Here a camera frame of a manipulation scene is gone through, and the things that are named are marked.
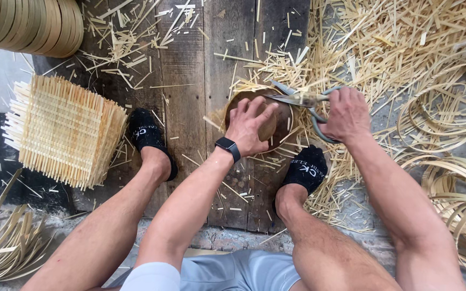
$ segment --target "wooden plank floor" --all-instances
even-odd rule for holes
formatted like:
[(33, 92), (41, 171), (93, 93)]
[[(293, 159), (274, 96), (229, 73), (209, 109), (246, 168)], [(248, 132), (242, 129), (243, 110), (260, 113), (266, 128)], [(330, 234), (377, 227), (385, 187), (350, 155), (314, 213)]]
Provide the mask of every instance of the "wooden plank floor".
[[(94, 15), (100, 15), (108, 8), (116, 7), (120, 3), (122, 0), (108, 0), (103, 1), (97, 8), (86, 7), (85, 9)], [(123, 10), (132, 9), (135, 5), (133, 4), (125, 6)], [(293, 1), (291, 4), (284, 0), (270, 2), (262, 0), (258, 21), (256, 20), (257, 0), (208, 0), (204, 3), (204, 7), (201, 6), (200, 0), (191, 0), (190, 4), (196, 5), (194, 17), (199, 14), (192, 29), (189, 25), (185, 26), (181, 30), (181, 34), (174, 36), (174, 41), (167, 45), (168, 49), (156, 50), (147, 47), (140, 51), (146, 56), (152, 56), (153, 72), (143, 81), (144, 89), (131, 90), (119, 75), (98, 72), (98, 76), (93, 76), (87, 73), (81, 62), (86, 67), (91, 67), (94, 64), (81, 56), (81, 53), (77, 53), (78, 59), (73, 57), (70, 62), (65, 64), (75, 63), (74, 66), (65, 68), (63, 65), (55, 70), (58, 75), (67, 78), (71, 75), (71, 71), (75, 70), (77, 77), (72, 82), (90, 88), (104, 97), (118, 102), (121, 106), (129, 104), (132, 105), (133, 109), (136, 107), (152, 109), (160, 118), (164, 114), (165, 126), (159, 122), (158, 126), (165, 130), (164, 138), (170, 153), (178, 164), (179, 174), (173, 182), (163, 183), (155, 192), (146, 209), (146, 217), (153, 217), (177, 185), (196, 169), (196, 166), (185, 159), (182, 154), (201, 163), (199, 153), (205, 158), (213, 150), (215, 141), (222, 136), (215, 128), (206, 124), (202, 120), (202, 116), (223, 108), (228, 102), (229, 87), (235, 65), (237, 64), (236, 76), (249, 78), (248, 70), (243, 68), (246, 62), (231, 59), (223, 61), (221, 57), (214, 56), (213, 53), (224, 53), (228, 49), (228, 55), (231, 56), (253, 60), (265, 59), (267, 56), (265, 50), (269, 49), (270, 43), (272, 43), (273, 50), (285, 43), (289, 30), (300, 30), (303, 32), (303, 36), (291, 36), (286, 51), (296, 56), (298, 48), (303, 49), (306, 43), (310, 0)], [(174, 5), (184, 5), (184, 2), (162, 0), (137, 30), (141, 32), (160, 19), (156, 27), (162, 39), (179, 12), (179, 9), (175, 9)], [(170, 10), (172, 7), (174, 13), (171, 18), (168, 16), (154, 18), (155, 14)], [(287, 13), (289, 13), (290, 28), (287, 27)], [(203, 37), (197, 29), (198, 27), (204, 30), (210, 40)], [(254, 39), (257, 40), (258, 58)], [(98, 40), (100, 40), (100, 36), (93, 37), (90, 33), (85, 33), (80, 49), (101, 56), (108, 46), (102, 45), (102, 49), (99, 49), (98, 44), (96, 44)], [(249, 50), (245, 49), (245, 42), (248, 43)], [(35, 70), (38, 74), (63, 61), (65, 60), (34, 56)], [(140, 63), (133, 68), (136, 72), (131, 72), (131, 74), (138, 75), (133, 79), (135, 82), (138, 82), (150, 70), (148, 62)], [(150, 86), (178, 84), (193, 85), (162, 89), (149, 88)], [(281, 157), (275, 153), (267, 156)], [(132, 162), (110, 170), (104, 186), (97, 186), (94, 190), (87, 190), (84, 193), (73, 189), (75, 206), (80, 210), (91, 210), (94, 201), (98, 207), (118, 192), (120, 186), (129, 182), (141, 166), (137, 152), (132, 159)], [(226, 184), (239, 193), (249, 192), (251, 189), (250, 195), (255, 197), (248, 199), (249, 203), (246, 203), (222, 185), (219, 189), (220, 193), (227, 199), (216, 196), (212, 205), (213, 209), (210, 209), (208, 216), (209, 225), (262, 232), (276, 232), (284, 228), (283, 223), (275, 217), (272, 201), (285, 176), (286, 168), (276, 174), (276, 170), (264, 170), (264, 168), (256, 166), (257, 164), (259, 163), (253, 159), (243, 158), (224, 179)], [(285, 167), (288, 166), (288, 162), (284, 162), (284, 164)], [(230, 208), (241, 208), (242, 211), (231, 211)]]

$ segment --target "scissors blade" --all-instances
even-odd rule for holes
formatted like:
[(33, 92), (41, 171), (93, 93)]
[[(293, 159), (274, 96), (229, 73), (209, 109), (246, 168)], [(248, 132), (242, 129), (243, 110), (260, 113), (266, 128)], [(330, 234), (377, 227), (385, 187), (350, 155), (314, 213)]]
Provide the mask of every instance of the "scissors blade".
[(287, 94), (287, 95), (293, 95), (294, 93), (296, 93), (296, 90), (288, 87), (287, 85), (284, 85), (280, 82), (276, 82), (274, 80), (271, 80), (271, 83), (273, 85), (275, 85), (278, 89), (280, 89), (283, 93)]
[(297, 105), (297, 106), (314, 107), (315, 104), (316, 104), (315, 102), (314, 102), (314, 104), (311, 104), (310, 102), (300, 103), (300, 99), (294, 98), (293, 95), (288, 96), (288, 95), (268, 95), (268, 94), (264, 94), (263, 96), (274, 99), (274, 100), (278, 100), (280, 102), (284, 102), (284, 103), (288, 103), (288, 104), (292, 104), (292, 105)]

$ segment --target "scissors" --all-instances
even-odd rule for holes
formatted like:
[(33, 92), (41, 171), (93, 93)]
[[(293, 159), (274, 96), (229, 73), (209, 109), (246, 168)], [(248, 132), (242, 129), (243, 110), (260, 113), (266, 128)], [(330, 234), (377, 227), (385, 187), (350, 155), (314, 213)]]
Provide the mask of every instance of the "scissors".
[(341, 88), (340, 86), (335, 86), (333, 88), (330, 88), (322, 92), (321, 94), (314, 94), (314, 93), (300, 92), (300, 91), (294, 90), (288, 87), (287, 85), (276, 82), (274, 80), (271, 80), (271, 83), (287, 95), (264, 94), (263, 96), (274, 99), (274, 100), (278, 100), (284, 103), (307, 107), (308, 110), (310, 111), (310, 114), (312, 115), (311, 116), (312, 126), (314, 127), (314, 131), (316, 131), (317, 135), (326, 142), (341, 143), (340, 141), (328, 138), (326, 135), (324, 135), (321, 132), (319, 126), (317, 126), (317, 123), (318, 122), (327, 123), (327, 119), (319, 116), (315, 110), (318, 103), (323, 102), (323, 101), (328, 101), (327, 95), (332, 93), (334, 90), (339, 90)]

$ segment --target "white shirt sleeve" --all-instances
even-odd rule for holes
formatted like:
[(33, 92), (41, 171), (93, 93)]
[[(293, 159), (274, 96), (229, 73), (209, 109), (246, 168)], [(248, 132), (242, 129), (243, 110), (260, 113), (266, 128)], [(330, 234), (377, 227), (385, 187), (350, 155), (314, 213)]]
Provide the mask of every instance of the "white shirt sleeve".
[(181, 275), (166, 262), (148, 262), (135, 268), (120, 291), (180, 291)]

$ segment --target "ck logo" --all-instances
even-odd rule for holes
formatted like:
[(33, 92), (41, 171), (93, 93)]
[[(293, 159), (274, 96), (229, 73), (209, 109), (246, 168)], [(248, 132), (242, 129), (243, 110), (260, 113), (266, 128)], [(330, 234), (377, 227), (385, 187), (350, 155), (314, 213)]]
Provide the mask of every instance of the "ck logo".
[(136, 139), (139, 138), (139, 135), (143, 135), (143, 134), (146, 134), (145, 129), (140, 129), (140, 130), (136, 131), (136, 133), (135, 133)]
[(307, 173), (309, 173), (311, 176), (315, 177), (318, 173), (321, 175), (321, 176), (324, 176), (323, 173), (321, 173), (319, 171), (319, 169), (314, 166), (314, 165), (310, 165), (308, 164), (307, 162), (305, 161), (301, 161), (301, 160), (292, 160), (290, 162), (291, 164), (300, 164), (301, 165), (301, 168), (299, 169), (300, 171), (305, 171)]
[(133, 133), (133, 135), (136, 136), (136, 139), (139, 138), (139, 135), (144, 135), (146, 134), (146, 129), (157, 129), (157, 126), (155, 125), (148, 125), (148, 126), (142, 126), (140, 127), (137, 131)]
[(300, 171), (305, 171), (307, 173), (309, 173), (311, 176), (316, 176), (317, 174), (317, 171), (314, 170), (313, 168), (309, 167), (309, 166), (305, 166), (305, 165), (301, 165), (301, 169), (299, 169)]

